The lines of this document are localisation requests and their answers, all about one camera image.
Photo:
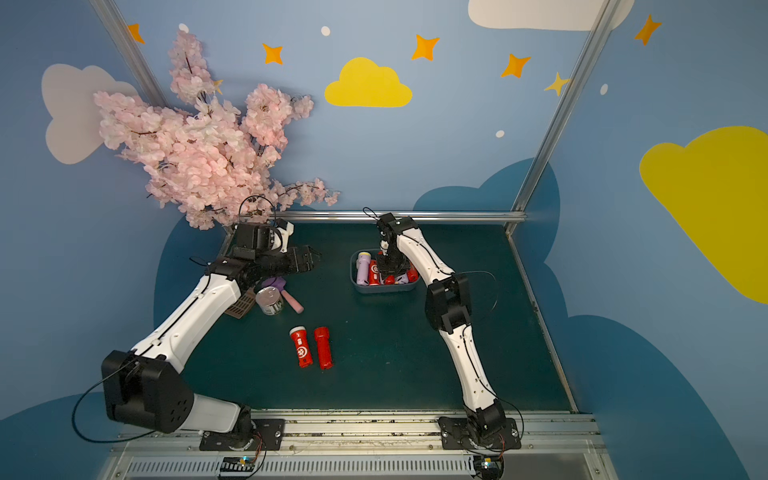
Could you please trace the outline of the red flashlight slanted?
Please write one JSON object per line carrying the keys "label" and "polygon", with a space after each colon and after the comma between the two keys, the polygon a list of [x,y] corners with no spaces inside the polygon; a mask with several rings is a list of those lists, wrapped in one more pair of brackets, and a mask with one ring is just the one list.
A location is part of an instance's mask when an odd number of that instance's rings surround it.
{"label": "red flashlight slanted", "polygon": [[416,283],[420,279],[418,270],[413,265],[410,265],[406,275],[409,283]]}

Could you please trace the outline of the blue-grey plastic storage box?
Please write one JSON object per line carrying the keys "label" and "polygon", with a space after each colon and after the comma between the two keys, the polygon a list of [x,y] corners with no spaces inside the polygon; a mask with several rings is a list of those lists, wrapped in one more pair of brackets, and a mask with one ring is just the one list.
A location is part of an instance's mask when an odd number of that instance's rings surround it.
{"label": "blue-grey plastic storage box", "polygon": [[359,250],[350,257],[350,281],[360,294],[389,294],[409,292],[421,281],[414,267],[393,275],[380,269],[384,255],[381,251]]}

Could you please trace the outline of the purple flashlight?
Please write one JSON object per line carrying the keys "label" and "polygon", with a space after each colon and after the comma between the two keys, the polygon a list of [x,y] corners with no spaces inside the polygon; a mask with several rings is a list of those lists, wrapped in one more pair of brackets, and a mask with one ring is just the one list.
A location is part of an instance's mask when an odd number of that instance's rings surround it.
{"label": "purple flashlight", "polygon": [[356,259],[356,284],[360,286],[369,285],[369,272],[371,263],[371,254],[367,251],[361,251]]}

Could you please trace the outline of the red flashlight white logo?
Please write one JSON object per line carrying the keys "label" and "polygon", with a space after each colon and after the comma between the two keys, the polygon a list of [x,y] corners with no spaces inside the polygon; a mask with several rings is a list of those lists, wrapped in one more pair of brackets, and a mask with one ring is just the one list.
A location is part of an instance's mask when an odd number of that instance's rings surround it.
{"label": "red flashlight white logo", "polygon": [[381,275],[379,273],[378,264],[376,260],[372,260],[369,264],[368,285],[369,286],[381,285]]}

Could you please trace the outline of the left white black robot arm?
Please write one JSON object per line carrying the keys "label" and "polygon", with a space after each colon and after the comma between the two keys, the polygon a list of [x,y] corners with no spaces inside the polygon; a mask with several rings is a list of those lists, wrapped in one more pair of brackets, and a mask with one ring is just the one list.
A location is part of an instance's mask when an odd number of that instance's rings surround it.
{"label": "left white black robot arm", "polygon": [[230,244],[166,320],[131,350],[103,360],[98,384],[110,420],[147,435],[198,431],[216,450],[257,448],[250,408],[195,393],[182,372],[217,320],[248,290],[270,277],[313,269],[318,252],[291,245],[293,231],[285,220],[236,226]]}

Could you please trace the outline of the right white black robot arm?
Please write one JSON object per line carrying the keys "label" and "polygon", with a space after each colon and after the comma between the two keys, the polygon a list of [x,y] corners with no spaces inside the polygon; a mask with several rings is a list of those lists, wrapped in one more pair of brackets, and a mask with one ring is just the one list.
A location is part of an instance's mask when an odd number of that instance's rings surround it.
{"label": "right white black robot arm", "polygon": [[426,318],[449,351],[462,391],[466,424],[455,442],[470,450],[519,449],[524,423],[506,417],[506,402],[491,387],[476,349],[467,275],[440,259],[413,218],[373,217],[380,235],[380,275],[399,276],[413,267],[426,285]]}

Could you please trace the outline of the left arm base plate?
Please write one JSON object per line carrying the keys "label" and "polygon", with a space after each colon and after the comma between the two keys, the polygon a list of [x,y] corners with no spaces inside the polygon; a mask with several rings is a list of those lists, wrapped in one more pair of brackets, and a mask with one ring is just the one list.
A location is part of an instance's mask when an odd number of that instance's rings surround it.
{"label": "left arm base plate", "polygon": [[281,447],[286,421],[278,418],[255,418],[240,422],[232,432],[206,431],[199,444],[200,451],[250,452],[277,451]]}

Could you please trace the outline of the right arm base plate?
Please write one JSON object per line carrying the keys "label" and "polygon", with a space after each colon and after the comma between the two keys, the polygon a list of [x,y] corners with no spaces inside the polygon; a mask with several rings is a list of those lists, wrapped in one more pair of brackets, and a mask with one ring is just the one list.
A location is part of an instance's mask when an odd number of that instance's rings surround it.
{"label": "right arm base plate", "polygon": [[468,418],[441,416],[437,419],[444,450],[488,450],[502,452],[521,448],[521,437],[514,419],[503,420],[498,427],[482,431]]}

